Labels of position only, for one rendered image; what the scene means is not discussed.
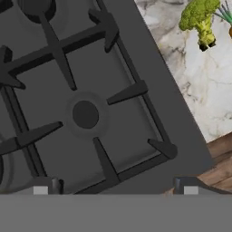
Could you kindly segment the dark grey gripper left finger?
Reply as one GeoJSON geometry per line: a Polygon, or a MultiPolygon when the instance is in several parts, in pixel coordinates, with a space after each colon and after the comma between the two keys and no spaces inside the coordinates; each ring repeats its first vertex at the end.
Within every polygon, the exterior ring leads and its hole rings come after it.
{"type": "Polygon", "coordinates": [[[17,188],[16,194],[62,195],[64,182],[55,177],[38,177],[17,188]]]}

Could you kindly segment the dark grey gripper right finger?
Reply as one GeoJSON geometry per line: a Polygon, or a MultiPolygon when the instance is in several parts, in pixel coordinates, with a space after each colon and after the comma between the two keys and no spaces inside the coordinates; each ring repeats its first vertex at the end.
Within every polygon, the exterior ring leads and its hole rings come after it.
{"type": "Polygon", "coordinates": [[[177,177],[174,178],[174,190],[176,195],[207,195],[222,194],[231,195],[231,192],[205,184],[197,177],[177,177]]]}

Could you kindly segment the green broccoli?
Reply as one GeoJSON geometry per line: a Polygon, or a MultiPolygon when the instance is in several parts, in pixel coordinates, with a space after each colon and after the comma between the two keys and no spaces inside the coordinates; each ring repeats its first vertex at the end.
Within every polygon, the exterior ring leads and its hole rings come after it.
{"type": "Polygon", "coordinates": [[[219,7],[220,0],[190,0],[181,13],[179,29],[196,30],[198,47],[202,52],[216,43],[216,37],[211,29],[211,18],[219,7]]]}

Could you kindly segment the orange carrot with green top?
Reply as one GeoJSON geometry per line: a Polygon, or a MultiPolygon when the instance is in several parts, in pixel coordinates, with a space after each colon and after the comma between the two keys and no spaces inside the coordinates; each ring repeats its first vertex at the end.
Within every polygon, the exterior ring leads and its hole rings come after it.
{"type": "Polygon", "coordinates": [[[232,10],[229,8],[227,0],[225,0],[224,2],[219,2],[218,8],[214,15],[229,24],[228,34],[232,39],[232,10]]]}

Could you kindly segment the dark grey gas hob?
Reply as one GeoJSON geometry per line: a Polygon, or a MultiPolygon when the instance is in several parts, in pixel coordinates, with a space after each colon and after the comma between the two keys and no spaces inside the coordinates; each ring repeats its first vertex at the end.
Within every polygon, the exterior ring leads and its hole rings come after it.
{"type": "Polygon", "coordinates": [[[0,194],[160,194],[212,165],[134,0],[0,0],[0,194]]]}

